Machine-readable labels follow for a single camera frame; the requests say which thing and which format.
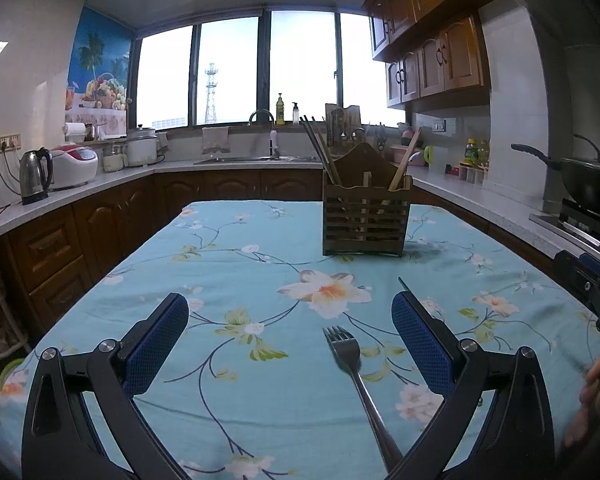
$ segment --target faucet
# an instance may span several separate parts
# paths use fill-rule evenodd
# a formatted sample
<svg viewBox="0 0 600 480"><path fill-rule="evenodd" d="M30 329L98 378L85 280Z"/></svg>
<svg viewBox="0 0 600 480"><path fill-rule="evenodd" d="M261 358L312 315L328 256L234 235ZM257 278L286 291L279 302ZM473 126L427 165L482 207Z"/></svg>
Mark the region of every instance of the faucet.
<svg viewBox="0 0 600 480"><path fill-rule="evenodd" d="M247 126L251 126L251 121L253 121L254 115L256 115L260 112L268 114L269 117L271 118L271 131L269 134L269 156L271 158L280 158L280 150L278 149L278 133L274 129L275 118L273 117L273 114L269 110L265 110L264 108L261 108L259 110L254 111L254 113L251 114L251 117L249 117L249 122L247 123Z"/></svg>

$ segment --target white rice cooker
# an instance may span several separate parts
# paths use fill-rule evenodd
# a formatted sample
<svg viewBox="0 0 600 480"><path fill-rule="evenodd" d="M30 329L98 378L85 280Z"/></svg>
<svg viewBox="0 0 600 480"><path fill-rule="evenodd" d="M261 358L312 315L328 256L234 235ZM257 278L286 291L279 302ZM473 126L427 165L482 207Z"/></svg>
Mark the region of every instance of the white rice cooker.
<svg viewBox="0 0 600 480"><path fill-rule="evenodd" d="M69 143L51 150L54 170L51 189L86 184L98 173L98 155L91 148Z"/></svg>
<svg viewBox="0 0 600 480"><path fill-rule="evenodd" d="M129 166L144 166L158 160L155 128L137 128L126 133L126 159Z"/></svg>

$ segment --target window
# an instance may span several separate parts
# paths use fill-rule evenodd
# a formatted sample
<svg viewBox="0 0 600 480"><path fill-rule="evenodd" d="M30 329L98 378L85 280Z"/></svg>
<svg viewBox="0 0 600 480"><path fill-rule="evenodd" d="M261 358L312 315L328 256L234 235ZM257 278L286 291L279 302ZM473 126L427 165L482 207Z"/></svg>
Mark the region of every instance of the window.
<svg viewBox="0 0 600 480"><path fill-rule="evenodd" d="M203 23L196 123L244 122L256 109L258 19Z"/></svg>
<svg viewBox="0 0 600 480"><path fill-rule="evenodd" d="M404 122L403 110L386 107L384 63L371 57L369 18L341 14L344 105L359 105L363 124L395 126Z"/></svg>
<svg viewBox="0 0 600 480"><path fill-rule="evenodd" d="M138 66L138 124L163 128L189 123L189 60L193 27L142 40Z"/></svg>
<svg viewBox="0 0 600 480"><path fill-rule="evenodd" d="M294 102L301 115L317 120L324 116L325 103L337 102L332 12L272 12L270 60L269 109L274 116L279 93L287 121L292 119Z"/></svg>

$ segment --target white countertop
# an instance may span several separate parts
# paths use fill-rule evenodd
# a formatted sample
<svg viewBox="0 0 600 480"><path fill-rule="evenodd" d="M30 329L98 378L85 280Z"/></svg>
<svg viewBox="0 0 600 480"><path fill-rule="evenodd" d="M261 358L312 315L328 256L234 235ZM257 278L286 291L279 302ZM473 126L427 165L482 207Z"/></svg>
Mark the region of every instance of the white countertop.
<svg viewBox="0 0 600 480"><path fill-rule="evenodd" d="M199 164L197 161L184 160L181 162L161 162L142 168L127 168L115 173L102 173L84 186L50 192L49 197L45 200L30 205L12 204L0 214L0 236L64 205L152 173L264 169L316 170L321 167L322 165L319 162L301 161L276 162L264 160L258 162ZM560 250L568 250L576 255L582 252L573 244L529 220L531 213L539 214L539 212L524 204L481 186L463 182L456 176L429 173L427 168L409 168L408 173L413 177L417 187L485 218L551 258Z"/></svg>

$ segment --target black wok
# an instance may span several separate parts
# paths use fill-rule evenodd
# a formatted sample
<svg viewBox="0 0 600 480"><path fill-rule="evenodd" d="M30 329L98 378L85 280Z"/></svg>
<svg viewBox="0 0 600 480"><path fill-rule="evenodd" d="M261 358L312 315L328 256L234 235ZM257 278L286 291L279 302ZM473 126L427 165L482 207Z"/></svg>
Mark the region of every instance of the black wok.
<svg viewBox="0 0 600 480"><path fill-rule="evenodd" d="M591 144L598 152L598 157L594 160L586 158L552 160L540 150L526 144L512 144L511 148L517 152L535 155L552 170L560 171L564 187L571 197L583 208L600 215L600 150L586 137L579 135L574 137Z"/></svg>

